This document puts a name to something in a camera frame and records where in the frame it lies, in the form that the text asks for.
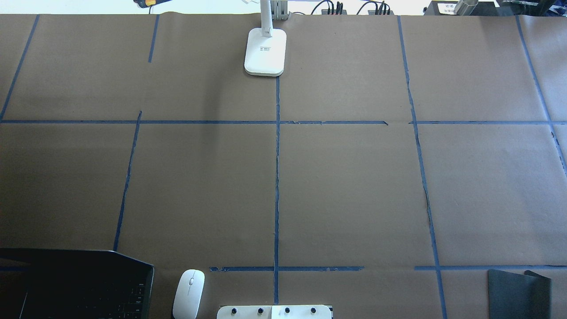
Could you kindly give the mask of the white computer mouse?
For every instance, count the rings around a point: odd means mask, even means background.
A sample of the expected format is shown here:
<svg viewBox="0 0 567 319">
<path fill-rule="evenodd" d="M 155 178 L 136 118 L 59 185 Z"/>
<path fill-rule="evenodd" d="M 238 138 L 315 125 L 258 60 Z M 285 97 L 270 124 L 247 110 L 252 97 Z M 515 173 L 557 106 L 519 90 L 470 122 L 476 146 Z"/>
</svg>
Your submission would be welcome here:
<svg viewBox="0 0 567 319">
<path fill-rule="evenodd" d="M 172 316 L 174 319 L 195 319 L 204 290 L 205 274 L 200 270 L 186 270 L 176 289 Z"/>
</svg>

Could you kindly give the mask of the dark grey laptop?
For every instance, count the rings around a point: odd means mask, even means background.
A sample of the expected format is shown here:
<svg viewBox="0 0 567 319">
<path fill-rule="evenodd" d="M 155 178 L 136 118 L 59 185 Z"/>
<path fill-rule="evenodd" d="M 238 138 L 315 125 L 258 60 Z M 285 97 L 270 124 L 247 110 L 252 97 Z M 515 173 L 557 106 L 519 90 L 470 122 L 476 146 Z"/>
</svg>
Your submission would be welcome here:
<svg viewBox="0 0 567 319">
<path fill-rule="evenodd" d="M 113 250 L 2 248 L 21 271 L 17 319 L 147 319 L 155 268 Z"/>
</svg>

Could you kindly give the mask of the aluminium frame post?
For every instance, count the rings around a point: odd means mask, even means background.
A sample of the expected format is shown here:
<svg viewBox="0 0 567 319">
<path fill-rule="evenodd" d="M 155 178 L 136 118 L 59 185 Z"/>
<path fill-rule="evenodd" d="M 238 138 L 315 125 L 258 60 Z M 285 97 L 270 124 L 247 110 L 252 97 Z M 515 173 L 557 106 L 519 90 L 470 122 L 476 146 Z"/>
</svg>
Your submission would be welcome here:
<svg viewBox="0 0 567 319">
<path fill-rule="evenodd" d="M 287 0 L 270 0 L 272 20 L 288 20 L 289 8 Z"/>
</svg>

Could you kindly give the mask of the silver metal cylinder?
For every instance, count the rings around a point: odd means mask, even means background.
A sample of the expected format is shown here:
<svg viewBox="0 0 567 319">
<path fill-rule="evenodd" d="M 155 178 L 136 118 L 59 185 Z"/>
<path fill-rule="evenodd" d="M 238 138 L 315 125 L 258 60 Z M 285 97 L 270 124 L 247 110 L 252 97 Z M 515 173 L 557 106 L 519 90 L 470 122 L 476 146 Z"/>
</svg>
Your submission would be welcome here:
<svg viewBox="0 0 567 319">
<path fill-rule="evenodd" d="M 478 3 L 479 0 L 458 0 L 454 6 L 454 14 L 456 16 L 470 16 Z"/>
</svg>

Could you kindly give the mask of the white pedestal column mount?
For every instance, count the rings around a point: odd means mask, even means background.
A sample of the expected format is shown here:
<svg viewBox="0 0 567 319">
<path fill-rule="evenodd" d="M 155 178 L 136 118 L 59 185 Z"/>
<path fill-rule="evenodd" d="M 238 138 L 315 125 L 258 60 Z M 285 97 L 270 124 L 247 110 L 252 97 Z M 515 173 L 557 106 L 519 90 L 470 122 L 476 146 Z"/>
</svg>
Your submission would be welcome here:
<svg viewBox="0 0 567 319">
<path fill-rule="evenodd" d="M 217 319 L 332 319 L 330 306 L 302 305 L 232 305 L 223 306 Z"/>
</svg>

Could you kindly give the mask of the white desk lamp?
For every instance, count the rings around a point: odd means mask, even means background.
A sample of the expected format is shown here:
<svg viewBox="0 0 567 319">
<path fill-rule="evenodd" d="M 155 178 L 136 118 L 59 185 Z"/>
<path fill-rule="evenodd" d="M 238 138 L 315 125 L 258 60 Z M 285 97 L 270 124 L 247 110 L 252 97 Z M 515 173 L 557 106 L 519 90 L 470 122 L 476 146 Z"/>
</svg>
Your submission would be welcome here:
<svg viewBox="0 0 567 319">
<path fill-rule="evenodd" d="M 254 0 L 260 4 L 261 26 L 249 31 L 244 69 L 249 75 L 279 77 L 285 70 L 287 34 L 273 27 L 270 0 Z"/>
</svg>

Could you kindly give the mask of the dark grey mouse pad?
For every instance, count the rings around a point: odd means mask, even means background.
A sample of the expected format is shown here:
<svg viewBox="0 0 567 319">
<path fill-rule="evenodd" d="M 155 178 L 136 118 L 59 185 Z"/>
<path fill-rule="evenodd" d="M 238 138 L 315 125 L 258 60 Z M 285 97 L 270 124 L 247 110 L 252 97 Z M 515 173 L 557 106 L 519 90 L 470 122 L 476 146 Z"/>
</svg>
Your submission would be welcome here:
<svg viewBox="0 0 567 319">
<path fill-rule="evenodd" d="M 531 270 L 488 270 L 490 319 L 550 319 L 551 284 L 549 277 Z"/>
</svg>

